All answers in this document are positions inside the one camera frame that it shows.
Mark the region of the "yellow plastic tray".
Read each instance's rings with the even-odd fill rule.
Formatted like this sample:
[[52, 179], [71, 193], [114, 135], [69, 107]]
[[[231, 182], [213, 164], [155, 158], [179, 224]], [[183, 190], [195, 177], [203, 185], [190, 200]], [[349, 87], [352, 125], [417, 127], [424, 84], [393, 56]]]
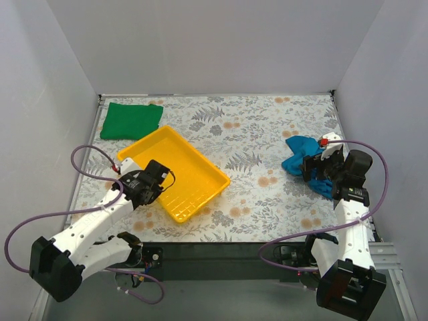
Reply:
[[145, 168], [151, 160], [174, 173], [158, 198], [165, 211], [184, 223], [230, 184], [230, 178], [170, 126], [163, 126], [117, 153], [121, 163], [133, 160]]

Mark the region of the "blue t shirt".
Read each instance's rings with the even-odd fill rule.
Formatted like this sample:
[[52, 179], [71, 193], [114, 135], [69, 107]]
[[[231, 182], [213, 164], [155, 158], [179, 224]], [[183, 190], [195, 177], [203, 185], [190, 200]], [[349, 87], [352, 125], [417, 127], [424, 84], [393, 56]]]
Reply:
[[[314, 138], [306, 136], [292, 136], [286, 139], [286, 144], [293, 155], [282, 162], [282, 168], [295, 177], [302, 176], [300, 166], [305, 156], [315, 156], [323, 151]], [[332, 182], [328, 179], [318, 180], [316, 170], [311, 172], [308, 186], [313, 192], [332, 200]]]

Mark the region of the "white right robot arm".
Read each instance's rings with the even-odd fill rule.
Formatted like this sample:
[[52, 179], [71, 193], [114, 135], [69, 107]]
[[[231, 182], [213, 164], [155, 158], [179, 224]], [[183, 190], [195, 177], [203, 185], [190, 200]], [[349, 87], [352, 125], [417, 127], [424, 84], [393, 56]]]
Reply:
[[320, 140], [323, 152], [304, 157], [301, 170], [305, 181], [316, 171], [319, 179], [332, 181], [334, 213], [341, 229], [338, 237], [318, 232], [306, 238], [303, 259], [317, 265], [320, 280], [316, 302], [322, 308], [355, 320], [368, 320], [385, 288], [386, 277], [375, 269], [370, 255], [363, 218], [370, 199], [364, 187], [372, 157], [361, 150], [344, 153], [341, 142]]

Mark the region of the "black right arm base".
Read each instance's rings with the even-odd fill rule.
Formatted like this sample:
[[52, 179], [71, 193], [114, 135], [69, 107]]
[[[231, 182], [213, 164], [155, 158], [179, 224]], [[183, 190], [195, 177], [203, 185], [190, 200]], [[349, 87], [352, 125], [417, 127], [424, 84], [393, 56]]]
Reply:
[[[316, 240], [325, 241], [327, 245], [338, 245], [337, 238], [328, 233], [307, 235], [303, 243], [276, 246], [273, 250], [276, 263], [290, 265], [295, 268], [298, 266], [310, 269], [317, 268], [316, 259], [311, 252]], [[299, 271], [298, 278], [304, 286], [313, 290], [318, 287], [319, 281], [321, 280], [319, 272]]]

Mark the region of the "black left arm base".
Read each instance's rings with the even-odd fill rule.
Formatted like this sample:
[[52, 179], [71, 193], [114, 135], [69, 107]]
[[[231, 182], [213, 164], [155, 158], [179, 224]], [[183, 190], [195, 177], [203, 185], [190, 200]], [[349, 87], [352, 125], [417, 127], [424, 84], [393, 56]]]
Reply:
[[126, 261], [119, 263], [120, 268], [160, 268], [163, 264], [163, 249], [155, 246], [145, 246], [143, 242], [135, 235], [129, 232], [122, 232], [117, 238], [123, 239], [131, 252]]

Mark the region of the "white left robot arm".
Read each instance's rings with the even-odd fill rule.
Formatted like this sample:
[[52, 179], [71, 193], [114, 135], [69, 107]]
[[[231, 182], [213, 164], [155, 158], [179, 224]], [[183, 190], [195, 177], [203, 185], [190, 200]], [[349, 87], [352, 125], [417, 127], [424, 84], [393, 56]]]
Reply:
[[121, 169], [122, 176], [97, 210], [51, 239], [39, 237], [31, 246], [29, 276], [57, 302], [70, 298], [86, 278], [112, 265], [145, 265], [148, 253], [137, 236], [122, 232], [104, 243], [97, 240], [138, 207], [152, 204], [165, 191], [163, 182], [172, 171], [155, 160], [141, 169], [129, 158]]

